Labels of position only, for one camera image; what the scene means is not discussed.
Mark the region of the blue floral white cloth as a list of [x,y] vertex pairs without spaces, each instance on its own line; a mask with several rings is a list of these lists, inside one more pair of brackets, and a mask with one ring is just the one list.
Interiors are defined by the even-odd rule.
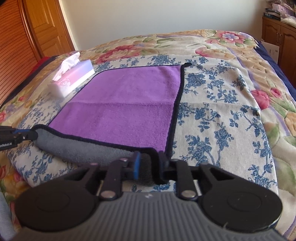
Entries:
[[[243,73],[229,61],[192,57],[185,68],[185,90],[177,114],[173,158],[198,166],[208,162],[278,193],[278,179],[259,106]],[[74,90],[76,97],[86,88]],[[17,127],[49,124],[70,98],[50,100],[45,95]],[[24,143],[4,151],[28,184],[36,186],[77,167]]]

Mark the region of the wooden sideboard cabinet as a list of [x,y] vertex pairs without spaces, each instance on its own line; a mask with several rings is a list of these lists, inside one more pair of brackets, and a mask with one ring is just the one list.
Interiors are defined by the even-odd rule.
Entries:
[[262,17],[261,39],[279,46],[278,66],[291,83],[295,82],[295,28],[281,21]]

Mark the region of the wooden door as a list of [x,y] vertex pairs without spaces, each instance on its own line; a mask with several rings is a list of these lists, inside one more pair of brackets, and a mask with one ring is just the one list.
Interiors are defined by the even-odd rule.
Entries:
[[71,51],[60,1],[1,1],[1,103],[43,58]]

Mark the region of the clutter pile on cabinet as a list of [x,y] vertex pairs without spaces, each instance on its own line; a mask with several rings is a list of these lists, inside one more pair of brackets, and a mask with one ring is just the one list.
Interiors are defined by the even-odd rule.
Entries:
[[263,16],[295,27],[295,1],[269,0]]

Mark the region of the pink white tissue pack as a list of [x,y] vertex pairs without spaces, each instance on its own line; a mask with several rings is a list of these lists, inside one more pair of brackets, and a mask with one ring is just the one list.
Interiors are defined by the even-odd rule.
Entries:
[[64,98],[95,73],[91,60],[80,61],[79,57],[76,52],[62,61],[48,85],[51,94]]

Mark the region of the white paper box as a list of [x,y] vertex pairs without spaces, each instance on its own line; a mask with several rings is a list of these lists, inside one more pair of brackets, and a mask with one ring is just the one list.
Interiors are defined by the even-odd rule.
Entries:
[[267,43],[267,42],[264,42],[264,41],[262,41],[261,43],[265,47],[265,49],[268,52],[269,56],[277,64],[278,60],[279,60],[280,47],[278,45],[274,45],[274,44]]

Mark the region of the floral beige bed blanket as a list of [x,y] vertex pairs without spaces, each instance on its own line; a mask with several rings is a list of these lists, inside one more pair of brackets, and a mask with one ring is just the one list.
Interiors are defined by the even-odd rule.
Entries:
[[[181,65],[177,57],[213,58],[229,61],[238,68],[255,98],[274,160],[278,194],[283,212],[277,230],[295,240],[295,97],[287,90],[270,64],[256,51],[258,42],[241,32],[193,30],[170,34],[123,38],[80,52],[81,60],[91,60],[96,74],[117,68]],[[1,126],[17,127],[25,115],[48,94],[47,85],[63,54],[41,69],[29,84],[1,107]],[[17,197],[30,184],[1,152],[1,237],[10,240],[20,224],[14,214]]]

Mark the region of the dark blue bed sheet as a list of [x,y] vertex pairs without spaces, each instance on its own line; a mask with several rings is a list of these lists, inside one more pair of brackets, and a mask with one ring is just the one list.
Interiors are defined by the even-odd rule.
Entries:
[[278,64],[269,56],[266,48],[263,46],[262,42],[258,42],[258,47],[256,47],[255,51],[264,59],[266,60],[270,66],[274,69],[276,75],[282,80],[284,85],[286,86],[287,90],[290,92],[290,94],[295,97],[295,88],[290,83],[288,78],[285,76],[281,68],[278,66]]

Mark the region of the purple and grey towel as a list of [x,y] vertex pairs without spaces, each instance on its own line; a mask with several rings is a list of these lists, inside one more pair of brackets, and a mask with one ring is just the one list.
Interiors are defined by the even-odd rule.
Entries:
[[158,152],[171,155],[189,64],[106,70],[94,76],[46,125],[34,145],[63,160],[106,167],[140,152],[138,181],[160,184]]

